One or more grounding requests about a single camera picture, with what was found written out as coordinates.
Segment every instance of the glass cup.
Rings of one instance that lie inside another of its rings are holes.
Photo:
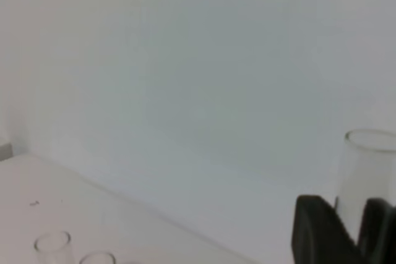
[[[395,177],[396,134],[358,129],[345,135],[336,210],[355,242],[368,199],[382,198],[395,204]]]
[[[116,257],[108,252],[94,252],[81,259],[80,264],[116,264]]]
[[[75,264],[71,236],[67,232],[44,234],[36,239],[34,248],[40,264]]]

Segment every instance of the black holder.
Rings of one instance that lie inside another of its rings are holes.
[[[322,197],[299,196],[291,246],[295,264],[396,264],[396,208],[367,200],[356,245]]]

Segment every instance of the white tabletop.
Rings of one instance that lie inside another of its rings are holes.
[[[0,163],[0,264],[35,263],[39,235],[68,231],[77,260],[109,250],[119,263],[251,262],[33,155]]]

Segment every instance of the glass rim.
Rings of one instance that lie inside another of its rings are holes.
[[[111,261],[115,264],[116,263],[116,257],[110,253],[110,252],[101,252],[101,251],[96,251],[96,252],[91,252],[87,255],[85,255],[84,257],[82,257],[82,259],[80,260],[79,264],[83,264],[84,261],[86,261],[86,259],[92,257],[92,256],[96,256],[96,255],[106,255],[109,256]]]
[[[365,133],[365,134],[375,134],[375,135],[382,135],[382,136],[388,136],[388,137],[394,137],[396,140],[396,133],[386,131],[386,130],[380,130],[380,129],[354,129],[351,131],[348,131],[345,134],[345,142],[353,145],[355,148],[363,151],[371,151],[375,153],[390,153],[390,154],[396,154],[396,147],[394,149],[388,149],[388,148],[378,148],[378,147],[372,147],[370,145],[365,145],[358,143],[352,139],[352,135],[356,133]]]
[[[63,245],[61,245],[59,248],[54,249],[54,250],[43,250],[43,249],[38,247],[38,243],[39,243],[40,240],[42,240],[42,239],[44,239],[46,237],[49,237],[49,236],[53,236],[55,234],[63,234],[63,235],[65,235],[66,236],[66,242]],[[39,237],[37,237],[37,239],[35,240],[34,247],[35,247],[35,250],[37,252],[39,252],[39,253],[56,253],[56,252],[62,250],[63,248],[65,248],[65,246],[67,246],[68,244],[70,244],[71,240],[72,240],[71,235],[68,232],[66,232],[66,231],[49,232],[49,233],[45,233],[45,234],[40,235]]]

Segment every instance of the white surface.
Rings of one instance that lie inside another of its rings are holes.
[[[32,155],[0,163],[0,263],[34,263],[34,240],[67,230],[76,259],[112,251],[118,263],[252,263],[163,221],[138,203]]]
[[[291,263],[343,133],[396,130],[392,0],[0,0],[16,151]]]

